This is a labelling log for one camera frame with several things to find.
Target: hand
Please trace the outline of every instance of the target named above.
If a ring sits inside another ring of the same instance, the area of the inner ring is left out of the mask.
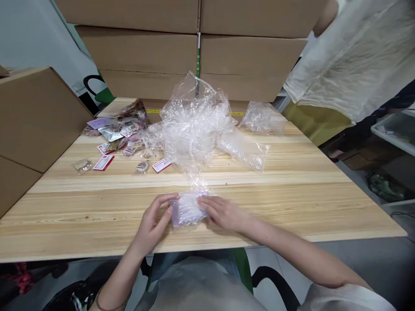
[[[160,194],[144,212],[133,242],[137,246],[140,257],[144,258],[145,255],[153,251],[160,242],[164,230],[172,218],[172,207],[170,206],[161,217],[159,223],[156,223],[157,210],[165,202],[177,199],[179,199],[178,193]]]
[[[249,226],[252,216],[232,201],[222,197],[201,196],[198,202],[210,216],[208,225],[216,224],[225,230],[239,233]]]

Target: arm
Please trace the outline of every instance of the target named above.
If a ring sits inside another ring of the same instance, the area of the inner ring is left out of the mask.
[[[125,309],[141,262],[159,243],[172,217],[171,207],[169,207],[157,224],[157,210],[163,203],[178,198],[179,195],[177,193],[163,194],[157,196],[150,204],[149,208],[143,214],[134,240],[107,283],[101,288],[101,291],[95,299],[95,303],[89,311],[99,309],[122,311]]]
[[[269,247],[316,284],[329,288],[356,284],[371,290],[352,269],[325,250],[247,214],[231,201],[221,197],[203,196],[199,198],[199,205],[211,217],[209,226],[218,225]]]

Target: white wall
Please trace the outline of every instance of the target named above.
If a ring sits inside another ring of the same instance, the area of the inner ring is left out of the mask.
[[[1,0],[0,64],[16,69],[51,66],[72,88],[98,74],[49,0]],[[105,88],[98,80],[90,85],[95,92]]]

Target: wrist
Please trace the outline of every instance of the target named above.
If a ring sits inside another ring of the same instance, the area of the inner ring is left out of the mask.
[[[137,258],[137,260],[143,260],[144,257],[147,255],[142,243],[140,242],[140,239],[138,239],[137,237],[134,238],[129,249],[132,253],[134,253],[134,256]]]

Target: light wood tabletop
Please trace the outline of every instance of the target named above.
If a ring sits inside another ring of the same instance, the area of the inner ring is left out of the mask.
[[[132,101],[119,98],[100,116],[116,114]],[[292,123],[284,136],[244,134],[271,145],[265,172],[218,155],[203,169],[212,193],[310,241],[406,235]],[[139,157],[126,158],[121,151],[113,153],[106,171],[78,175],[71,164],[85,157],[96,162],[97,146],[105,142],[102,136],[80,136],[0,219],[0,262],[121,255],[156,195],[188,189],[186,176],[172,166],[159,174],[151,168],[136,174]],[[201,223],[169,228],[155,252],[249,245],[255,243]]]

